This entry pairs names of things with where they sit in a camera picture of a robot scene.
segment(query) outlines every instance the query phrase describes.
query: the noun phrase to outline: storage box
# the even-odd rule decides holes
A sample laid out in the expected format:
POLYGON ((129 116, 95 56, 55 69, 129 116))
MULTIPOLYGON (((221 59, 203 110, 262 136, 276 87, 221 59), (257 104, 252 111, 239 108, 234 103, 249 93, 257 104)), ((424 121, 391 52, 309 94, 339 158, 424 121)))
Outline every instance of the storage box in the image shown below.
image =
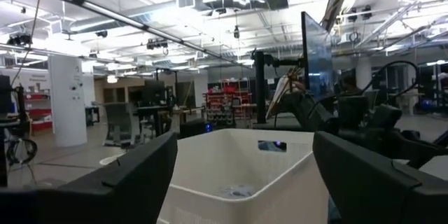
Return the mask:
POLYGON ((313 133, 222 129, 178 142, 158 224, 324 224, 328 191, 312 154, 313 133), (286 152, 259 141, 286 143, 286 152), (232 186, 250 197, 222 195, 232 186))

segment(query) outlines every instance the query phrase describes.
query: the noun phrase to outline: monitor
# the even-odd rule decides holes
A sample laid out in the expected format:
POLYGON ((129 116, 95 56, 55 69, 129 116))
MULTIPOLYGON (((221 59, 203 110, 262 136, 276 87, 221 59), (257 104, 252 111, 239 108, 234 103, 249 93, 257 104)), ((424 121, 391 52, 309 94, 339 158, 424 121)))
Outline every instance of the monitor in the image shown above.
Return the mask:
POLYGON ((334 94, 331 35, 306 12, 302 12, 304 84, 320 99, 334 94))
POLYGON ((145 80, 143 88, 143 102, 152 105, 159 105, 160 101, 164 101, 165 83, 161 80, 145 80))

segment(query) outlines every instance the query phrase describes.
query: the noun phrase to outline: floor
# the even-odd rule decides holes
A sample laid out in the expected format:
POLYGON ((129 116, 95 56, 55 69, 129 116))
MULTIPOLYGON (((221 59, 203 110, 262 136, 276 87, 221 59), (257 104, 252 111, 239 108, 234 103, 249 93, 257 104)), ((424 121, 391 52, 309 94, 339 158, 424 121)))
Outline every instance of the floor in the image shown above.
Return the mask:
MULTIPOLYGON (((422 115, 404 116, 397 124, 402 130, 420 131, 424 140, 433 141, 448 130, 448 122, 422 115)), ((52 134, 33 137, 38 153, 31 164, 38 186, 58 186, 77 179, 100 167, 99 161, 122 152, 116 147, 103 147, 106 124, 99 123, 87 129, 87 143, 70 148, 58 148, 52 134)), ((439 157, 428 163, 423 170, 448 180, 448 157, 439 157)), ((15 166, 9 172, 10 188, 35 186, 32 173, 26 166, 15 166)))

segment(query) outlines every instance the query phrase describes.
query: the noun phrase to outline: ceiling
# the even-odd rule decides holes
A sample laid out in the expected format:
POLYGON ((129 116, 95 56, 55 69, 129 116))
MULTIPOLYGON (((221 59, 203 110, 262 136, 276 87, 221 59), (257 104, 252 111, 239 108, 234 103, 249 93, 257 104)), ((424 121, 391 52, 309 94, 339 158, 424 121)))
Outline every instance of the ceiling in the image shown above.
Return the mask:
MULTIPOLYGON (((197 70, 229 64, 229 61, 245 62, 247 57, 243 55, 254 48, 264 48, 280 57, 297 56, 302 45, 300 13, 306 11, 315 20, 321 21, 328 7, 328 0, 284 0, 286 5, 281 0, 250 0, 249 7, 246 4, 244 8, 229 7, 227 5, 231 3, 226 3, 226 13, 219 14, 214 7, 179 8, 176 0, 87 1, 126 16, 133 15, 135 20, 138 13, 139 21, 143 20, 146 25, 226 58, 216 59, 210 56, 211 53, 208 57, 207 54, 196 54, 195 50, 171 41, 168 41, 167 49, 148 49, 148 40, 152 40, 150 44, 153 45, 157 44, 155 41, 160 41, 160 37, 116 22, 104 23, 107 21, 104 17, 71 3, 40 0, 33 48, 76 56, 95 53, 101 59, 118 60, 123 65, 121 71, 131 72, 129 74, 135 72, 136 66, 147 66, 139 68, 138 72, 151 72, 156 66, 197 70), (236 26, 239 38, 234 36, 236 26), (104 30, 108 33, 106 37, 95 34, 104 30)), ((36 3, 37 0, 0 0, 0 43, 6 43, 10 36, 31 33, 36 3)), ((441 0, 419 0, 390 27, 363 42, 406 4, 398 0, 343 0, 342 12, 339 13, 341 21, 333 27, 335 49, 350 53, 354 48, 367 50, 378 47, 375 41, 384 43, 386 39, 405 36, 448 11, 441 0), (367 5, 371 7, 372 17, 363 20, 358 16, 355 22, 348 20, 348 15, 352 15, 351 8, 361 12, 367 5), (359 35, 359 40, 347 43, 345 34, 354 32, 359 35)), ((108 67, 109 71, 113 71, 117 68, 116 64, 111 66, 105 61, 97 61, 92 64, 95 69, 108 67)))

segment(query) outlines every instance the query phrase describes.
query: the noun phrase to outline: white plastic bin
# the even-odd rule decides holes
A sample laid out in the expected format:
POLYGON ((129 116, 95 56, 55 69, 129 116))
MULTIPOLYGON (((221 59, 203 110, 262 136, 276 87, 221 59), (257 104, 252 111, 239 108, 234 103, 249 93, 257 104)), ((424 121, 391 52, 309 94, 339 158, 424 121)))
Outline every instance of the white plastic bin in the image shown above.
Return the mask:
POLYGON ((324 224, 328 191, 312 154, 313 133, 223 129, 178 142, 178 156, 158 224, 324 224), (259 141, 287 143, 285 153, 259 141), (247 185, 244 199, 219 196, 247 185))

